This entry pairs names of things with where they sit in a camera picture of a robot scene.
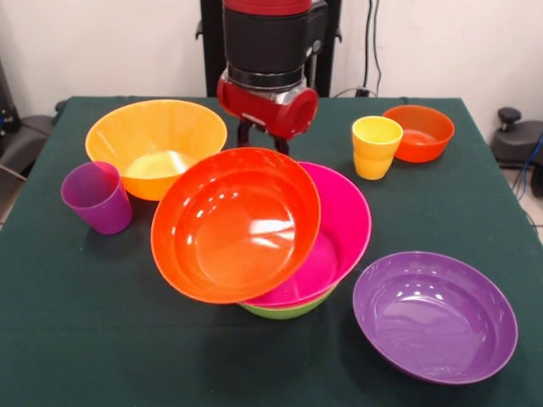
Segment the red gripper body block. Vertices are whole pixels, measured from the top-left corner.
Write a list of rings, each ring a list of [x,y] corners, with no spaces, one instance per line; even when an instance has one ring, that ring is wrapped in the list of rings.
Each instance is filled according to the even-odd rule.
[[[230,115],[285,140],[311,127],[319,102],[317,92],[304,82],[284,92],[260,92],[236,84],[226,71],[218,80],[217,97]]]

